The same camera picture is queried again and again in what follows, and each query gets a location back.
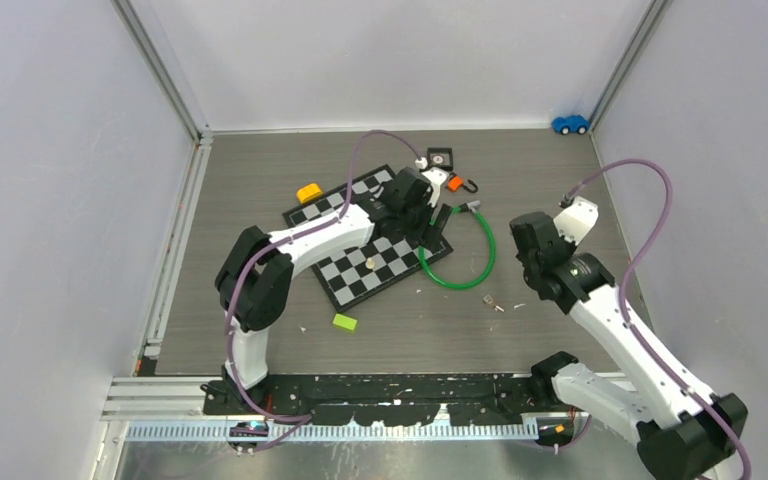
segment black hook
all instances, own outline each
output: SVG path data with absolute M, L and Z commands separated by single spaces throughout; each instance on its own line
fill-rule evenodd
M 466 182 L 464 182 L 463 187 L 461 188 L 463 188 L 469 193 L 478 193 L 478 185 L 476 185 L 475 182 L 473 182 L 472 180 L 467 180 Z

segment white panel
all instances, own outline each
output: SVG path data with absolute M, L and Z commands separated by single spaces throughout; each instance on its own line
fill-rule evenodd
M 672 216 L 639 272 L 646 303 L 676 357 L 747 403 L 754 478 L 768 478 L 768 0 L 674 2 L 597 140 L 604 162 L 642 156 L 672 176 Z M 610 184 L 636 250 L 660 181 L 635 167 Z
M 191 151 L 109 0 L 0 0 L 0 479 L 87 478 Z
M 649 3 L 150 1 L 213 130 L 588 115 Z

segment gray wood tabletop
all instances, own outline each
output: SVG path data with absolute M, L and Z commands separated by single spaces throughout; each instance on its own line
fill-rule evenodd
M 217 136 L 198 199 L 157 372 L 217 374 L 225 359 L 223 312 L 213 279 L 240 231 L 286 228 L 281 213 L 297 204 L 295 192 L 311 182 L 328 190 L 346 181 L 358 133 Z M 608 354 L 583 328 L 550 302 L 540 302 L 522 280 L 508 222 L 526 212 L 555 215 L 561 196 L 599 165 L 588 137 L 544 130 L 406 132 L 414 145 L 452 147 L 455 171 L 479 192 L 445 192 L 450 205 L 480 199 L 498 243 L 495 268 L 471 290 L 447 290 L 418 272 L 357 305 L 354 333 L 331 325 L 334 309 L 313 272 L 298 275 L 287 308 L 272 326 L 268 362 L 275 373 L 522 372 L 566 350 L 596 371 L 613 371 Z M 384 163 L 411 165 L 398 142 L 372 137 L 357 174 Z M 595 254 L 615 276 L 627 251 L 603 181 L 583 196 L 600 207 L 600 220 L 580 251 Z M 455 251 L 433 269 L 463 282 L 487 261 L 487 240 L 471 215 L 450 219 L 446 238 Z M 485 305 L 491 295 L 505 311 Z M 641 308 L 639 290 L 632 304 Z

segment yellow object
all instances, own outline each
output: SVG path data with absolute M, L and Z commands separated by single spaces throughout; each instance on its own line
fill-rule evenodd
M 331 323 L 335 327 L 344 328 L 350 332 L 354 332 L 355 327 L 357 327 L 357 320 L 339 313 L 337 315 L 334 315 L 334 321 Z
M 296 198 L 299 199 L 299 203 L 307 203 L 321 196 L 322 196 L 322 189 L 319 188 L 319 185 L 315 183 L 311 183 L 310 185 L 304 186 L 300 188 L 298 192 L 296 192 Z

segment orange object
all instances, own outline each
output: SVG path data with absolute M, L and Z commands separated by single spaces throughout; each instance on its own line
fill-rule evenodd
M 456 192 L 461 186 L 463 186 L 463 178 L 455 175 L 449 180 L 449 184 L 446 185 L 446 188 L 448 188 L 450 192 Z

